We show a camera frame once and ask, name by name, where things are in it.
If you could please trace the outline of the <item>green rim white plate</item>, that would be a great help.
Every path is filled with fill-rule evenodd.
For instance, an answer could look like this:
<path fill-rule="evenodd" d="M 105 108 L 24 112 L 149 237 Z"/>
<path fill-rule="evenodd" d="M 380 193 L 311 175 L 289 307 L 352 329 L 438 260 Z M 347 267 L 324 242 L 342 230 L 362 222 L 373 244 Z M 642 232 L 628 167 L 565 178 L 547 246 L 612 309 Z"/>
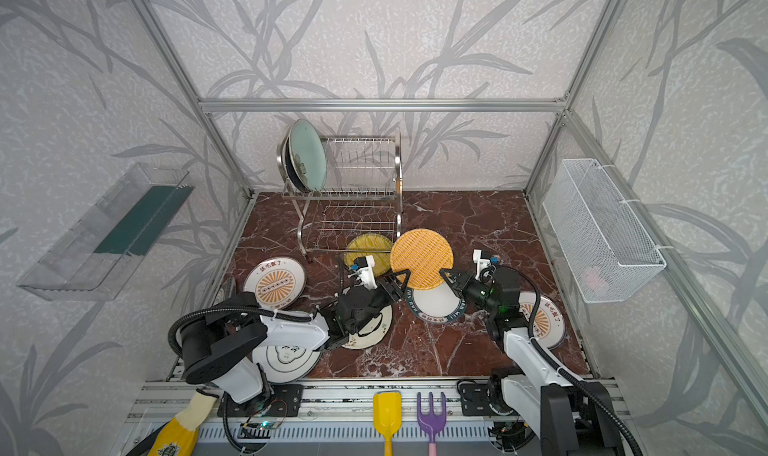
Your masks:
<path fill-rule="evenodd" d="M 408 288 L 404 299 L 415 316 L 434 324 L 451 324 L 463 316 L 467 308 L 466 301 L 457 297 L 445 282 L 430 290 Z"/>

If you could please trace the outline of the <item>cream floral plate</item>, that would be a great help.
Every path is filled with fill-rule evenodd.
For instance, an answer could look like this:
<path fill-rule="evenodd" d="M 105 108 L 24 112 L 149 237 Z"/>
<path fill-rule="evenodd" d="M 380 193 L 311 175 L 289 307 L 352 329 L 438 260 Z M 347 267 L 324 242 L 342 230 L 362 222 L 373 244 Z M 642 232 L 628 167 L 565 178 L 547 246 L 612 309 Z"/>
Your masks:
<path fill-rule="evenodd" d="M 375 346 L 387 335 L 392 319 L 392 309 L 388 306 L 371 319 L 357 334 L 349 334 L 349 339 L 343 345 L 343 348 L 363 350 Z"/>

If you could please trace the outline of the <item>orange woven plate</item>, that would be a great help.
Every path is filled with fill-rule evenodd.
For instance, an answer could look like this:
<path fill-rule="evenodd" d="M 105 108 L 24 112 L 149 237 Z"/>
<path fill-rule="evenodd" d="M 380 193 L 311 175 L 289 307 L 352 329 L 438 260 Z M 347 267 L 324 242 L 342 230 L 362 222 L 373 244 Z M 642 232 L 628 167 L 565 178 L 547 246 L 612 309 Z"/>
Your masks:
<path fill-rule="evenodd" d="M 390 252 L 390 263 L 393 272 L 410 271 L 409 288 L 427 291 L 444 283 L 440 270 L 454 266 L 454 254 L 441 234 L 417 228 L 396 240 Z"/>

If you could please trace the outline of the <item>steel dish rack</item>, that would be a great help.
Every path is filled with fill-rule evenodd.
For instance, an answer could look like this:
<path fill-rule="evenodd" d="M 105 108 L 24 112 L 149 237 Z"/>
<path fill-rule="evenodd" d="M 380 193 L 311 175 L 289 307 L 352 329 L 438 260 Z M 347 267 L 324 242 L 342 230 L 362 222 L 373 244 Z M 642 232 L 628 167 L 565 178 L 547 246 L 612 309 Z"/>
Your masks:
<path fill-rule="evenodd" d="M 276 159 L 282 196 L 298 215 L 296 239 L 307 261 L 320 253 L 342 254 L 356 237 L 379 233 L 391 241 L 403 232 L 402 137 L 322 136 L 327 179 L 324 190 L 298 192 Z"/>

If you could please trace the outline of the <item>light green flower plate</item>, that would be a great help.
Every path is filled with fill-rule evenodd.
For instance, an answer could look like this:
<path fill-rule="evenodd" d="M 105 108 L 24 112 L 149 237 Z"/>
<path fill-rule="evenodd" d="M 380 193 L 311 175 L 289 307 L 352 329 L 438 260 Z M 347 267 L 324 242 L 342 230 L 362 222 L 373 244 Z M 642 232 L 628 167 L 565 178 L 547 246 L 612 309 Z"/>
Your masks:
<path fill-rule="evenodd" d="M 324 190 L 327 179 L 327 159 L 321 138 L 315 127 L 298 119 L 288 134 L 288 147 L 294 172 L 307 191 Z"/>

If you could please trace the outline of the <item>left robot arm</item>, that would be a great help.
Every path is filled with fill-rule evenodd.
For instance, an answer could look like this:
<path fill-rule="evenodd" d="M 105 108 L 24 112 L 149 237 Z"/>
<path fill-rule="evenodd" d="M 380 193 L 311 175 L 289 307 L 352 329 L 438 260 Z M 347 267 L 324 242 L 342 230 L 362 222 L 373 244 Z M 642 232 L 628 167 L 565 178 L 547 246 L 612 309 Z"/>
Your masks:
<path fill-rule="evenodd" d="M 265 370 L 249 360 L 256 348 L 297 346 L 313 352 L 341 347 L 404 297 L 411 271 L 370 278 L 360 268 L 356 276 L 358 283 L 310 313 L 262 307 L 254 293 L 243 292 L 180 317 L 167 339 L 183 360 L 185 381 L 212 383 L 238 404 L 266 398 L 271 388 Z"/>

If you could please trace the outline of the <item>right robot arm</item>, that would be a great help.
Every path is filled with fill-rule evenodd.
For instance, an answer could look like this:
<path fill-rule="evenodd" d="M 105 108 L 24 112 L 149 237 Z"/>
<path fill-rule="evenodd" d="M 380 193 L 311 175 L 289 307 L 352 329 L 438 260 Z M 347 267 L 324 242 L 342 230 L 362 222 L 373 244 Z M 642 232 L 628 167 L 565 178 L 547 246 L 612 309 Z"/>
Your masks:
<path fill-rule="evenodd" d="M 543 455 L 643 453 L 607 389 L 570 371 L 536 337 L 542 295 L 530 277 L 495 265 L 478 272 L 442 268 L 439 274 L 456 296 L 487 312 L 489 336 L 527 378 L 505 376 L 499 390 L 503 404 L 539 439 Z"/>

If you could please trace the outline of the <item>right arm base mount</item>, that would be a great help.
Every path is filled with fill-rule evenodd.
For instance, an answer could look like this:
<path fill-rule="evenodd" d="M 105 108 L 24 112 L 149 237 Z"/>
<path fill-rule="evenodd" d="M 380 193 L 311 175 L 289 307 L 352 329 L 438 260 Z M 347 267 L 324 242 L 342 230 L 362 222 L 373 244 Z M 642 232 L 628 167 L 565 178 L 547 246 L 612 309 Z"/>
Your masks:
<path fill-rule="evenodd" d="M 488 380 L 462 379 L 456 384 L 463 416 L 508 416 L 513 410 L 492 392 Z"/>

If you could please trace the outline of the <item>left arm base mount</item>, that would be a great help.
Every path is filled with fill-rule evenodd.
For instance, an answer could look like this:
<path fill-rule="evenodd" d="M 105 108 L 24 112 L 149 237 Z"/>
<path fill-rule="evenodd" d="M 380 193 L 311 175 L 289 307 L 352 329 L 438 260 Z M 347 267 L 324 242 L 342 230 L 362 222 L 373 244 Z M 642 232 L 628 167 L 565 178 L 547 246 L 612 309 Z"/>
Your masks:
<path fill-rule="evenodd" d="M 297 417 L 304 387 L 301 384 L 273 385 L 270 390 L 245 403 L 235 403 L 228 393 L 223 395 L 217 416 Z"/>

